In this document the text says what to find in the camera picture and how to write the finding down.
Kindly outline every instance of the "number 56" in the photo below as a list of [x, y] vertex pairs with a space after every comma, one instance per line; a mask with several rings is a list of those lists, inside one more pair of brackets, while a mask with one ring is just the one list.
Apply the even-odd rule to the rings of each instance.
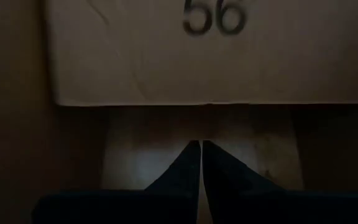
[[[216, 25], [218, 29], [221, 31], [224, 35], [236, 35], [239, 34], [247, 22], [247, 15], [242, 10], [240, 6], [234, 3], [228, 3], [224, 7], [223, 6], [223, 0], [218, 0], [216, 2]], [[190, 35], [203, 35], [207, 33], [210, 28], [212, 27], [212, 12], [209, 9], [207, 4], [204, 3], [191, 3], [191, 0], [185, 1], [185, 14], [190, 14], [192, 11], [200, 10], [203, 11], [205, 14], [205, 23], [204, 26], [200, 29], [193, 29], [190, 25], [190, 22], [188, 20], [183, 21], [183, 28], [184, 30], [190, 34]], [[239, 22], [237, 26], [233, 29], [228, 29], [223, 24], [223, 17], [225, 13], [227, 13], [228, 10], [236, 11], [239, 15]]]

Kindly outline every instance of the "brown wall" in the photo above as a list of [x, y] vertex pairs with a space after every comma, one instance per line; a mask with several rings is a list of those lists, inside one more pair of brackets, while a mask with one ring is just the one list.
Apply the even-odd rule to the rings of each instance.
[[107, 116], [52, 103], [40, 10], [0, 0], [0, 223], [28, 223], [43, 194], [99, 187]]
[[293, 110], [305, 188], [358, 192], [358, 105]]

